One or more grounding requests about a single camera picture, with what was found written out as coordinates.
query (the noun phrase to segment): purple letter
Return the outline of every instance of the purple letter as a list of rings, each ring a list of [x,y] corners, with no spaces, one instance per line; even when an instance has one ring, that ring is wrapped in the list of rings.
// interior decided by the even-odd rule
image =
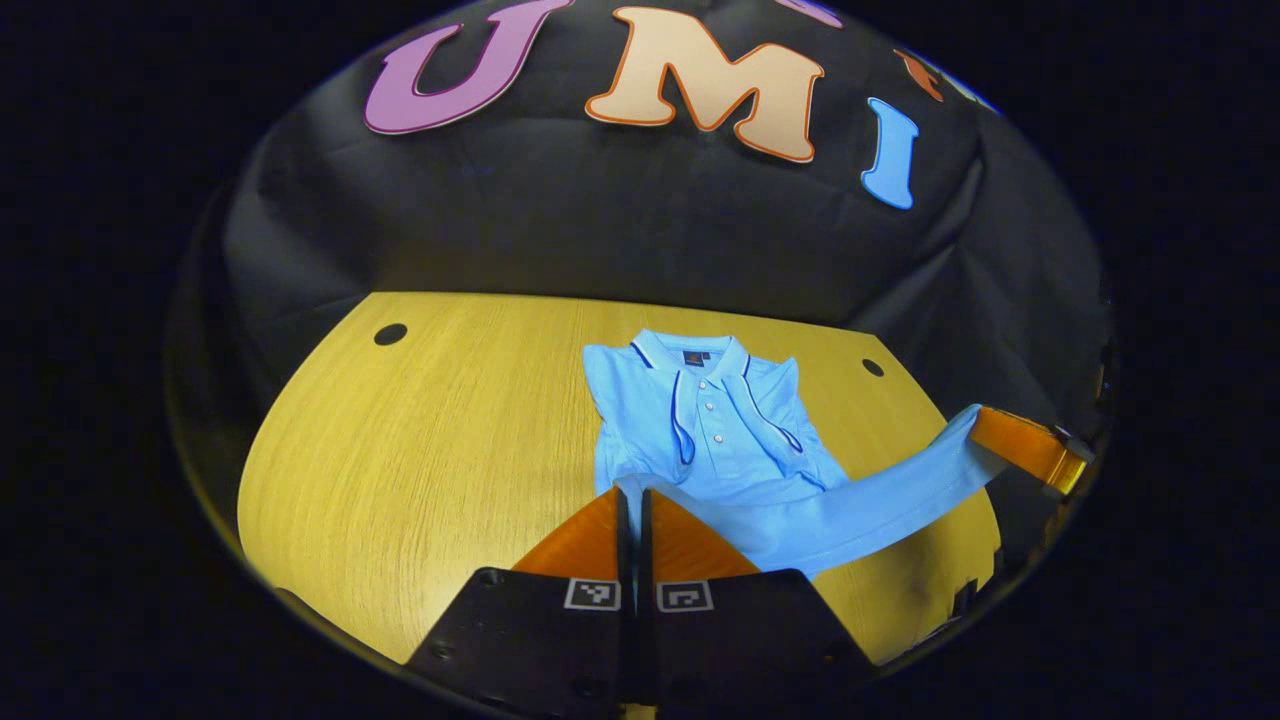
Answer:
[[[778,0],[778,5],[786,5],[792,10],[800,10],[819,23],[831,26],[836,29],[845,28],[845,23],[840,22],[840,18],[837,18],[835,13],[822,5],[818,5],[817,3],[808,3],[805,0]]]
[[[417,78],[435,47],[462,26],[440,28],[398,47],[383,60],[383,73],[369,92],[365,124],[374,132],[403,135],[449,124],[493,102],[525,65],[547,15],[572,4],[573,0],[534,0],[489,15],[489,22],[498,27],[471,77],[442,92],[420,94]]]

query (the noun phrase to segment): blue letter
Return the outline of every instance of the blue letter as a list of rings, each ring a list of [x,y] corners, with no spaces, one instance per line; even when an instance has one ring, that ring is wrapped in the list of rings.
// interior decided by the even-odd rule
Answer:
[[[920,128],[878,97],[867,104],[879,118],[879,138],[876,165],[863,173],[863,187],[883,202],[906,210],[911,206],[911,143],[920,137]]]

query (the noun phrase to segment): polo shirt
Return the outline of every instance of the polo shirt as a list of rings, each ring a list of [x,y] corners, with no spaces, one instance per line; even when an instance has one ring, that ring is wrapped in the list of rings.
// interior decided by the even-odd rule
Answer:
[[[735,337],[641,331],[627,347],[582,351],[603,419],[595,489],[654,474],[721,503],[788,502],[849,483],[797,393],[795,359],[751,355]]]
[[[634,542],[654,488],[760,570],[812,579],[923,529],[1009,465],[969,441],[982,407],[970,405],[916,455],[851,483],[805,414],[795,359],[648,329],[582,355],[603,419],[595,489],[627,496]]]

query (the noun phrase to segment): letter m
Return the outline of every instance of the letter m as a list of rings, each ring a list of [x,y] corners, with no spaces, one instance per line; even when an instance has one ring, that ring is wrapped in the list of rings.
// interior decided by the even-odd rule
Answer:
[[[655,8],[618,8],[631,26],[613,87],[586,102],[586,114],[607,123],[664,126],[676,108],[662,99],[667,70],[701,131],[713,131],[755,95],[751,117],[733,126],[737,138],[795,163],[813,160],[809,108],[822,67],[781,45],[764,44],[731,63],[698,18]]]

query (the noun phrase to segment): wooden table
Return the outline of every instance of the wooden table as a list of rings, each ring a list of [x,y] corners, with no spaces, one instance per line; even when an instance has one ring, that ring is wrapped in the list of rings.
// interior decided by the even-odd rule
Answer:
[[[403,340],[375,343],[394,323],[407,327]],[[732,334],[758,357],[795,356],[809,416],[855,482],[945,425],[868,334],[625,302],[374,293],[307,357],[257,433],[239,492],[246,557],[269,583],[407,661],[475,569],[509,568],[594,497],[600,418],[582,346],[622,347],[643,328]],[[943,623],[965,583],[991,578],[998,546],[979,492],[814,584],[884,662]]]

